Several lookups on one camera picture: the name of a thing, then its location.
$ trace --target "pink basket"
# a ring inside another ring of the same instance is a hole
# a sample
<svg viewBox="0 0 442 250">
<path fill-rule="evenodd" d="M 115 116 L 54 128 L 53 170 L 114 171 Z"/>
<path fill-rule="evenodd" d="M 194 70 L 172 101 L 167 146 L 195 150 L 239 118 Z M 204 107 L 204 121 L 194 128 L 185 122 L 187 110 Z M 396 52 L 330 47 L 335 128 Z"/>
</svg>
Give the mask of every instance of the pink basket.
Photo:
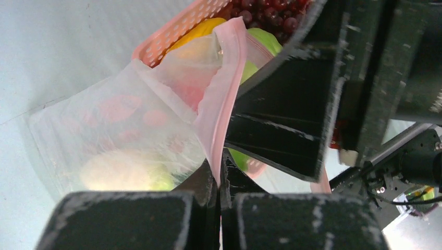
<svg viewBox="0 0 442 250">
<path fill-rule="evenodd" d="M 212 18 L 232 0 L 196 0 L 161 29 L 142 42 L 132 54 L 132 59 L 140 59 L 151 68 L 159 64 L 167 49 L 189 30 L 205 19 Z"/>
</svg>

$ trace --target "fruit inside bag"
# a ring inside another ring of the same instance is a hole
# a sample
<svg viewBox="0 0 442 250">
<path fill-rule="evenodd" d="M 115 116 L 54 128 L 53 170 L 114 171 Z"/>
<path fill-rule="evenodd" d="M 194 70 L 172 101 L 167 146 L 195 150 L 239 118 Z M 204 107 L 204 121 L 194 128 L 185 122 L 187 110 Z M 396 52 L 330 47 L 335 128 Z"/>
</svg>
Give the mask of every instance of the fruit inside bag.
<svg viewBox="0 0 442 250">
<path fill-rule="evenodd" d="M 240 18 L 34 114 L 30 129 L 61 196 L 168 191 L 205 158 L 219 183 L 224 137 L 247 56 Z"/>
</svg>

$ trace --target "white surface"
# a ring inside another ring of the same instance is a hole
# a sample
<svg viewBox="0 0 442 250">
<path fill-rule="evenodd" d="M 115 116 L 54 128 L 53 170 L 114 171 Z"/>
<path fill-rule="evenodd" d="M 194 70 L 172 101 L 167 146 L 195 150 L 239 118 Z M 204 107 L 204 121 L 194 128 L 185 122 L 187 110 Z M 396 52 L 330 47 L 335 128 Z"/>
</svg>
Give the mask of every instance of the white surface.
<svg viewBox="0 0 442 250">
<path fill-rule="evenodd" d="M 0 0 L 1 250 L 32 249 L 57 202 L 29 114 L 120 71 L 141 41 L 192 1 Z M 330 151 L 329 178 L 345 169 L 337 162 Z M 309 190 L 275 169 L 258 183 L 270 192 Z"/>
</svg>

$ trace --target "green object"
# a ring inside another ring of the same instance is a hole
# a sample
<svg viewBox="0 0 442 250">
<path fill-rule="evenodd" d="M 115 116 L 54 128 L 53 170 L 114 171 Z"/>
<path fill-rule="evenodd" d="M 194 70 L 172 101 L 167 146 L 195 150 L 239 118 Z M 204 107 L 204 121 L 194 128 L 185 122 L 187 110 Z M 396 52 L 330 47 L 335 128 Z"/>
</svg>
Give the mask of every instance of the green object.
<svg viewBox="0 0 442 250">
<path fill-rule="evenodd" d="M 266 47 L 268 49 L 268 51 L 273 56 L 276 56 L 283 48 L 278 43 L 278 40 L 276 40 L 276 37 L 274 35 L 272 35 L 271 33 L 268 33 L 265 30 L 262 30 L 260 28 L 252 28 L 252 29 L 248 29 L 247 32 L 250 35 L 252 35 L 255 39 L 257 39 L 258 42 L 260 42 L 262 45 L 264 45 L 264 47 Z M 258 67 L 256 67 L 250 61 L 246 61 L 240 84 L 245 82 L 248 78 L 250 78 L 257 71 L 258 71 Z"/>
<path fill-rule="evenodd" d="M 236 166 L 238 166 L 238 168 L 242 171 L 246 172 L 249 169 L 247 166 L 247 160 L 249 160 L 250 157 L 231 148 L 229 148 L 229 151 L 234 158 Z"/>
</svg>

